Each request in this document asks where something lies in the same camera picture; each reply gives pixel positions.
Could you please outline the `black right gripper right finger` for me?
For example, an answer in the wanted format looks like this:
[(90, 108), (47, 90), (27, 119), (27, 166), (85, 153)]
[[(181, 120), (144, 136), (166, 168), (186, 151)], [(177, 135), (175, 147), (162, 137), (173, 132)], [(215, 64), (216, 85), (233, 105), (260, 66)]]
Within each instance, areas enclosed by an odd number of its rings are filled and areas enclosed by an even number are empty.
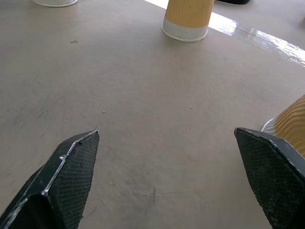
[(247, 179), (274, 229), (305, 227), (305, 159), (286, 140), (234, 130)]

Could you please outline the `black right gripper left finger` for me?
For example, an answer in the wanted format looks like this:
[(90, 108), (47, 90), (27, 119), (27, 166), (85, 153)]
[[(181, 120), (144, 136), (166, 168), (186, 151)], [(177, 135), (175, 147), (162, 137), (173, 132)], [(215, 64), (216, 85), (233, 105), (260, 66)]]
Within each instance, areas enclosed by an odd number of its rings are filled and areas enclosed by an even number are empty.
[(92, 185), (97, 130), (62, 141), (0, 217), (2, 229), (76, 229)]

